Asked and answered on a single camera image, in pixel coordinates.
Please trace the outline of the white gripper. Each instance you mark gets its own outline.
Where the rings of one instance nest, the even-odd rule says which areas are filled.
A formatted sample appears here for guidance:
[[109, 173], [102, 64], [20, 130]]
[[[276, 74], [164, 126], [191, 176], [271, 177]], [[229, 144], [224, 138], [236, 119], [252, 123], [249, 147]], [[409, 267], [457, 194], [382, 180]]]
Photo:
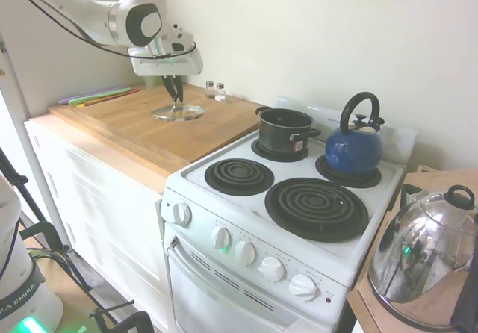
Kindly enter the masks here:
[[203, 70], [203, 61], [198, 49], [190, 54], [152, 59], [149, 47], [128, 48], [134, 72], [138, 76], [162, 76], [161, 80], [174, 102], [184, 101], [183, 75], [198, 75]]

